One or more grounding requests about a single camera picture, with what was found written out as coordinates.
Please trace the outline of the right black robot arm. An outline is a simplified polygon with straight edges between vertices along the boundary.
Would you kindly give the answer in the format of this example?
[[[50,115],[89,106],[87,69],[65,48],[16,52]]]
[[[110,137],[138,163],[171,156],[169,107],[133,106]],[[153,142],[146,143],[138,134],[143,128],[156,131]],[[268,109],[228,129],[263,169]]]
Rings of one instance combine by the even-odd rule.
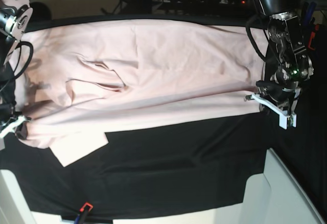
[[[1,0],[1,149],[5,148],[4,138],[14,133],[30,119],[16,111],[15,82],[25,72],[33,56],[31,43],[21,41],[33,9],[30,0]],[[18,74],[9,63],[16,49],[27,46],[29,57]]]

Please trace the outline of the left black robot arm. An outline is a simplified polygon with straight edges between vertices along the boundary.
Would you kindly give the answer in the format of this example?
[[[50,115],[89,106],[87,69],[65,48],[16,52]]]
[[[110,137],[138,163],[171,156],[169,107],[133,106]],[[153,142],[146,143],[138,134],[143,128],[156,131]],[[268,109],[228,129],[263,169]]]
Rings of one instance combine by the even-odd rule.
[[[256,82],[258,91],[245,99],[255,100],[279,116],[283,129],[296,127],[295,108],[303,82],[314,73],[311,58],[302,35],[301,21],[296,12],[297,0],[253,0],[256,15],[246,23],[246,33],[258,56],[268,62],[255,42],[250,26],[255,21],[269,18],[264,31],[276,65],[267,80]]]

